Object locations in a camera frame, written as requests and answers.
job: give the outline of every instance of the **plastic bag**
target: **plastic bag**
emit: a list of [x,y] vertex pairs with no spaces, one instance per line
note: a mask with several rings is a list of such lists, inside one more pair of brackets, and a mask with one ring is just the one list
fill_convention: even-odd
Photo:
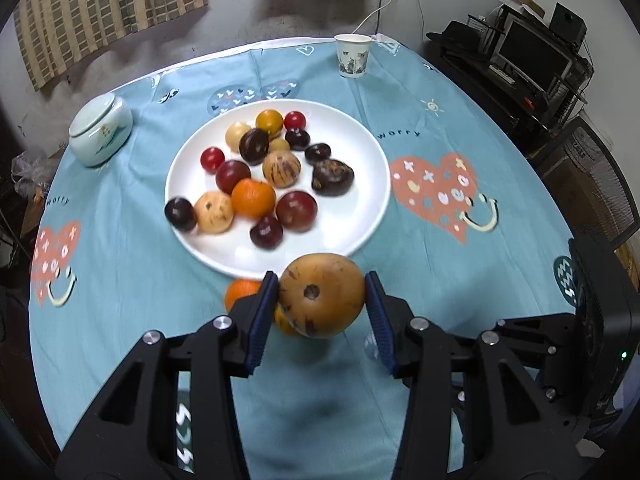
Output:
[[11,161],[15,192],[36,202],[47,196],[59,160],[51,160],[42,148],[27,148]]

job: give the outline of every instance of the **tangerine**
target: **tangerine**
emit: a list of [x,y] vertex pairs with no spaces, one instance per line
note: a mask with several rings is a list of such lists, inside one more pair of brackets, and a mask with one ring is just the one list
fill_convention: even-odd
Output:
[[236,213],[258,219],[273,212],[276,192],[266,182],[244,178],[231,192],[231,204]]
[[255,280],[233,280],[225,292],[225,310],[230,312],[239,298],[257,294],[260,283]]
[[280,305],[276,306],[276,310],[273,313],[273,322],[285,335],[300,335],[296,332],[296,329],[289,324],[289,321],[283,314],[282,307]]

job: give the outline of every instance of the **curtain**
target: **curtain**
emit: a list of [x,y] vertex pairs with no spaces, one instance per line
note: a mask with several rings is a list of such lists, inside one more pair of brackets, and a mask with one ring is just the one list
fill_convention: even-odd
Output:
[[100,47],[206,0],[20,0],[15,31],[36,90]]

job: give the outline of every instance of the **white plate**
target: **white plate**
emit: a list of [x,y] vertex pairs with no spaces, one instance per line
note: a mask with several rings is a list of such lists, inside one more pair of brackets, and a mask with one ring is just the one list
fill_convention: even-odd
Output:
[[[200,165],[200,154],[209,146],[217,146],[226,160],[241,160],[225,142],[229,125],[243,121],[254,126],[255,117],[268,108],[283,116],[299,110],[306,117],[306,130],[311,143],[326,142],[332,158],[353,168],[355,180],[351,189],[339,197],[323,197],[311,189],[312,167],[303,152],[295,153],[302,163],[298,181],[287,189],[276,190],[277,197],[301,189],[318,202],[318,216],[306,233],[285,230],[282,243],[274,250],[259,249],[249,238],[253,223],[241,216],[234,218],[229,231],[221,235],[200,234],[198,229],[184,234],[174,230],[184,247],[204,264],[239,278],[261,280],[267,270],[277,275],[297,257],[309,253],[337,253],[348,256],[356,251],[376,230],[385,214],[391,191],[389,166],[380,145],[371,133],[347,114],[319,103],[296,99],[258,101],[210,120],[183,144],[169,168],[164,186],[164,201],[183,196],[192,204],[205,191],[216,190],[216,177]],[[252,177],[264,181],[262,165],[251,168]]]

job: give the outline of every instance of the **table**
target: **table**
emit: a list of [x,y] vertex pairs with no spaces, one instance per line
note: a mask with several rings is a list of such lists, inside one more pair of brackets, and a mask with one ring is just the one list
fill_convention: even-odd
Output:
[[[554,267],[568,255],[571,234],[534,171],[438,70],[391,38],[377,40],[367,73],[356,80],[338,75],[332,40],[311,38],[245,46],[140,78],[116,90],[134,115],[123,148],[96,169],[65,153],[36,248],[58,256],[46,259],[49,272],[52,264],[70,268],[52,283],[56,303],[73,286],[56,307],[43,283],[34,283],[30,301],[36,380],[60,446],[144,331],[193,332],[223,312],[230,279],[184,250],[162,209],[175,153],[230,105],[219,97],[227,91],[315,100],[372,132],[392,168],[396,198],[353,259],[363,272],[376,270],[387,293],[405,298],[415,314],[475,337],[501,317],[572,310]],[[433,194],[412,204],[409,180],[433,184]],[[478,194],[497,201],[495,229],[456,220],[465,208],[457,202],[461,189],[474,199],[468,215],[477,224],[492,217]],[[271,332],[262,366],[251,379],[233,381],[254,480],[390,477],[408,390],[366,355],[369,334],[364,313],[331,340]],[[191,467],[187,399],[177,412],[177,447]],[[451,450],[450,468],[457,468],[455,418]]]

